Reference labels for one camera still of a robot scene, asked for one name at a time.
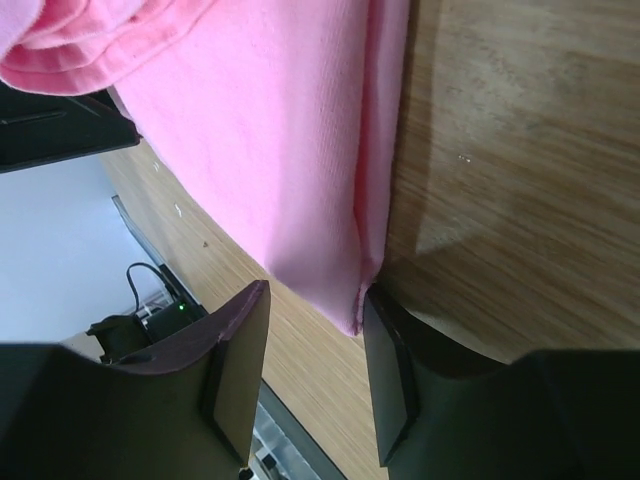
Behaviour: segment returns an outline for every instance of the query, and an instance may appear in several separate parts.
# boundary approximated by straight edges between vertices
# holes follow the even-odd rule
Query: wood grain
[[[414,2],[384,285],[511,360],[640,346],[640,3]]]
[[[268,278],[146,143],[102,160],[133,221],[207,310]],[[362,339],[339,333],[274,280],[271,292],[264,379],[349,479],[387,478],[378,466]]]

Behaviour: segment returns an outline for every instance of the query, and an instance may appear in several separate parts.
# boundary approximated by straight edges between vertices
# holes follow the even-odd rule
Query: wooden table
[[[413,3],[381,281],[500,360],[637,348],[640,3]],[[148,146],[104,159],[207,309],[265,276]],[[273,295],[264,378],[348,478],[385,478],[362,341],[280,285]]]

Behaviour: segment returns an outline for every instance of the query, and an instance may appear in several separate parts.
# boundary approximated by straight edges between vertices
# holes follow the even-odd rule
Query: black cable
[[[167,277],[165,277],[165,275],[160,270],[149,265],[148,263],[144,263],[144,262],[132,263],[131,265],[129,265],[129,268],[127,268],[127,282],[129,282],[129,286],[131,287],[131,291],[133,292],[133,298],[135,298],[136,300],[136,308],[133,311],[134,315],[138,312],[138,310],[140,310],[140,295],[138,294],[138,289],[136,288],[135,284],[133,283],[133,279],[131,278],[131,269],[133,267],[144,267],[151,270],[153,273],[155,273],[155,275],[160,280],[162,280],[162,283],[164,284],[164,288],[167,289],[167,291],[169,292],[169,295],[171,295],[174,300],[177,300],[179,298],[177,292],[175,291],[175,289],[173,288],[173,286],[171,285]]]

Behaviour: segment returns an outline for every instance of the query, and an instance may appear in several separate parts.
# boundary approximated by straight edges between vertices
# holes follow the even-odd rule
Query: pink cloth
[[[200,206],[354,335],[384,255],[408,3],[217,0],[180,41],[83,88],[29,62],[0,76],[56,94],[115,82]]]

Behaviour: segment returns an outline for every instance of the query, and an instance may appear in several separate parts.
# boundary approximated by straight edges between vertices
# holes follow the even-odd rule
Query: white wall
[[[125,279],[151,262],[97,157],[0,175],[0,341],[61,341],[134,306]],[[141,298],[161,283],[134,269]]]

